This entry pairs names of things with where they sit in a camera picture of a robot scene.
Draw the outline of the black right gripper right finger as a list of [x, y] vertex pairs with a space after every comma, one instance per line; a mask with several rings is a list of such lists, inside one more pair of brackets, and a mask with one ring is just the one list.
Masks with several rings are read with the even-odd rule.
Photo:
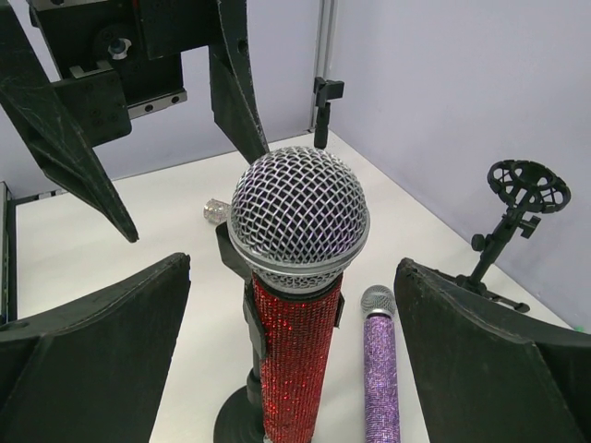
[[589, 441], [589, 334], [490, 302], [410, 258], [394, 295], [430, 441]]

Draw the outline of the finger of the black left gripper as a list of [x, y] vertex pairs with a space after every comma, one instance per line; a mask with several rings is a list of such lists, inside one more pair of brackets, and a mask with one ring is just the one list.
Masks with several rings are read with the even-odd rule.
[[269, 151], [259, 118], [247, 35], [247, 2], [214, 3], [221, 40], [209, 46], [211, 109], [215, 124], [252, 163]]
[[125, 204], [7, 1], [1, 3], [1, 105], [45, 176], [99, 211], [128, 242], [137, 242]]

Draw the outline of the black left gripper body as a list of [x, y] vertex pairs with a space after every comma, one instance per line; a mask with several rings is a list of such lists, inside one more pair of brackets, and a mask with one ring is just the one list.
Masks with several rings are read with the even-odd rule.
[[221, 38], [212, 1], [31, 1], [61, 80], [57, 91], [91, 141], [187, 100], [181, 54]]

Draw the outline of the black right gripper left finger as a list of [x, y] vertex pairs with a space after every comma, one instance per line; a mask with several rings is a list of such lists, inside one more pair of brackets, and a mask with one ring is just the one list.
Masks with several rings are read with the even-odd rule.
[[190, 288], [174, 253], [1, 328], [4, 442], [147, 442]]

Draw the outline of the round-base mic stand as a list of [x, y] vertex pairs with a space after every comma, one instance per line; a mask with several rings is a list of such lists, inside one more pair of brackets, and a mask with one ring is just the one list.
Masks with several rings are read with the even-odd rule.
[[222, 404], [215, 442], [310, 442], [317, 428], [329, 350], [344, 307], [343, 276], [302, 289], [270, 286], [215, 230], [223, 264], [242, 280], [241, 388]]
[[316, 124], [314, 129], [314, 146], [325, 149], [329, 138], [329, 122], [331, 102], [344, 96], [344, 82], [316, 77], [314, 80]]

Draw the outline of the purple glitter microphone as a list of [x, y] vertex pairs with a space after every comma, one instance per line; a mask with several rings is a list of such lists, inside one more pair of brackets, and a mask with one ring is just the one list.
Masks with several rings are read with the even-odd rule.
[[367, 288], [360, 301], [363, 315], [365, 441], [400, 440], [395, 340], [395, 300], [383, 285]]

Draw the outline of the silver glitter microphone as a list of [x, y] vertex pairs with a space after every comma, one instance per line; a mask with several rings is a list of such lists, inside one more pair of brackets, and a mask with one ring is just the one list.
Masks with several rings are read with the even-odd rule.
[[219, 225], [227, 221], [230, 212], [230, 204], [216, 198], [211, 198], [203, 207], [204, 219], [212, 224]]

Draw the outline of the red glitter microphone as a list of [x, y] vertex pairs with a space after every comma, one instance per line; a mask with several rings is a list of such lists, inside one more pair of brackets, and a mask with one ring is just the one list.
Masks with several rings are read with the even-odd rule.
[[274, 150], [237, 182], [227, 228], [251, 273], [267, 442], [313, 438], [344, 270], [369, 226], [356, 175], [328, 151]]

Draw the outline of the black tripod shock-mount stand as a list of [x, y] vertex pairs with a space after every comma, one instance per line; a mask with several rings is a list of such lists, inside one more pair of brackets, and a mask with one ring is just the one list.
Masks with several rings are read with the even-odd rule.
[[529, 305], [489, 291], [483, 278], [517, 231], [523, 238], [530, 238], [540, 223], [539, 216], [563, 210], [571, 201], [572, 193], [548, 167], [527, 160], [494, 163], [488, 171], [487, 181], [507, 209], [492, 233], [478, 233], [472, 237], [471, 247], [480, 254], [479, 261], [470, 275], [457, 276], [455, 283], [491, 302], [525, 314], [530, 311]]

